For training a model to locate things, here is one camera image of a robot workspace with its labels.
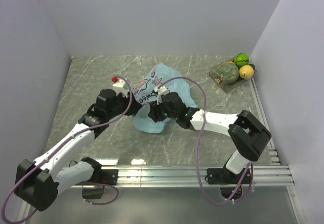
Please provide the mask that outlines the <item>yellow lemon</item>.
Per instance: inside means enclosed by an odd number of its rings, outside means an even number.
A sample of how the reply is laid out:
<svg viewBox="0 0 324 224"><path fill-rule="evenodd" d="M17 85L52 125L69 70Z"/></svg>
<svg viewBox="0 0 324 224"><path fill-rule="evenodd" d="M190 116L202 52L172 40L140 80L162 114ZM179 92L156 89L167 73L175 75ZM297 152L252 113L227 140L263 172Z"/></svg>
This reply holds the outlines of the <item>yellow lemon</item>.
<svg viewBox="0 0 324 224"><path fill-rule="evenodd" d="M250 79L254 75L254 69L250 65L245 65L239 69L239 76L243 79Z"/></svg>

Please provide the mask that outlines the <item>green melon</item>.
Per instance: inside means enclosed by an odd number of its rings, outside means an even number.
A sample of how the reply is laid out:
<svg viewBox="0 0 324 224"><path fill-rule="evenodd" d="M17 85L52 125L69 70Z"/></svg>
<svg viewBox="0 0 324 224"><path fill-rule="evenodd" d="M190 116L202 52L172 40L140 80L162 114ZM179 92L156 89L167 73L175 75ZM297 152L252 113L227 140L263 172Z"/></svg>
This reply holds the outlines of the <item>green melon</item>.
<svg viewBox="0 0 324 224"><path fill-rule="evenodd" d="M217 74L223 79L223 83L232 84L239 77L238 67L231 63L223 63L217 69Z"/></svg>

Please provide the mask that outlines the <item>green striped round fruit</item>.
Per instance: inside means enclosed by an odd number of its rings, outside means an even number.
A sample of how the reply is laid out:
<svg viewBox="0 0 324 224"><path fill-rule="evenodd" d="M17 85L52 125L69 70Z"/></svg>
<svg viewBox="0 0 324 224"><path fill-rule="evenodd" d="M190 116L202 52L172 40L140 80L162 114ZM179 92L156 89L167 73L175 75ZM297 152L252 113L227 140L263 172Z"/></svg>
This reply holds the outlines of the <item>green striped round fruit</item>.
<svg viewBox="0 0 324 224"><path fill-rule="evenodd" d="M250 61L250 58L247 54L239 53L235 56L233 62L237 67L241 68L245 65L248 65L249 61Z"/></svg>

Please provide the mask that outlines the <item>light blue printed plastic bag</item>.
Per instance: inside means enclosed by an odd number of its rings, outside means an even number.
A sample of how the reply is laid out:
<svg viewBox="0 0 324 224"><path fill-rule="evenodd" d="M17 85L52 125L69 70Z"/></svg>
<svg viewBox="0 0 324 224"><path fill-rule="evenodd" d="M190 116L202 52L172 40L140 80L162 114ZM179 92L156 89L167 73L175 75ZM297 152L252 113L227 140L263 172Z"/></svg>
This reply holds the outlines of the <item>light blue printed plastic bag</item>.
<svg viewBox="0 0 324 224"><path fill-rule="evenodd" d="M170 118L166 118L165 113L161 111L161 107L165 106L165 100L162 99L159 104L156 104L158 94L154 88L171 78L176 79L164 85L168 90L165 95L170 97L178 94L187 107L197 107L190 95L189 84L184 79L180 79L180 76L177 70L159 63L132 89L135 100L142 105L132 118L132 123L137 130L146 133L161 133L164 130Z"/></svg>

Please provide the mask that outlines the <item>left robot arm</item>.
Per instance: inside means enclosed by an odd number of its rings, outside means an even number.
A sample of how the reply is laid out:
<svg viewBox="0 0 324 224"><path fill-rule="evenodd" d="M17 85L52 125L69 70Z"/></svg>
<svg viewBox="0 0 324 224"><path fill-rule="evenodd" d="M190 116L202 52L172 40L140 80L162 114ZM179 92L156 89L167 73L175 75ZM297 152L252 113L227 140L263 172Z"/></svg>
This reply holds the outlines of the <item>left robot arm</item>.
<svg viewBox="0 0 324 224"><path fill-rule="evenodd" d="M102 165L86 157L64 168L84 146L92 143L118 116L133 116L141 108L134 95L101 90L96 102L74 128L53 148L34 161L24 160L17 168L14 194L38 211L46 210L63 191L80 182L106 183Z"/></svg>

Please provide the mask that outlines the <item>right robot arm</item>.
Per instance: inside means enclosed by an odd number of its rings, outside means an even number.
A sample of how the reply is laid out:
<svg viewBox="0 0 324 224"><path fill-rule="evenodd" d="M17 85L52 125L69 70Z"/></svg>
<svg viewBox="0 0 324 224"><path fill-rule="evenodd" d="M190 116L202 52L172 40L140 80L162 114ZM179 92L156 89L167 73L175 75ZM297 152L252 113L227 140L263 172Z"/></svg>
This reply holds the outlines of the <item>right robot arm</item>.
<svg viewBox="0 0 324 224"><path fill-rule="evenodd" d="M272 138L270 131L250 111L219 114L188 107L176 92L162 96L160 102L151 102L148 116L154 122L168 118L184 129L211 131L230 137L236 150L224 165L223 177L228 183L236 182L249 163L259 160Z"/></svg>

